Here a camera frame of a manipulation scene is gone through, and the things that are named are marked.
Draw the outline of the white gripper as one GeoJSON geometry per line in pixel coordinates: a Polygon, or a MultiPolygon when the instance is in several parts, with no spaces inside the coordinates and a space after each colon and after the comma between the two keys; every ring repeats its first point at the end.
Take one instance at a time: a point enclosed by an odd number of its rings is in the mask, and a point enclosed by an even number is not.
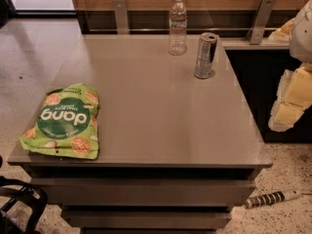
{"type": "MultiPolygon", "coordinates": [[[[284,23],[268,39],[280,42],[290,40],[291,56],[302,62],[312,62],[312,0],[304,5],[295,19],[284,23]]],[[[295,71],[286,69],[276,95],[268,127],[274,132],[285,132],[312,105],[312,64],[303,63],[295,71]]]]}

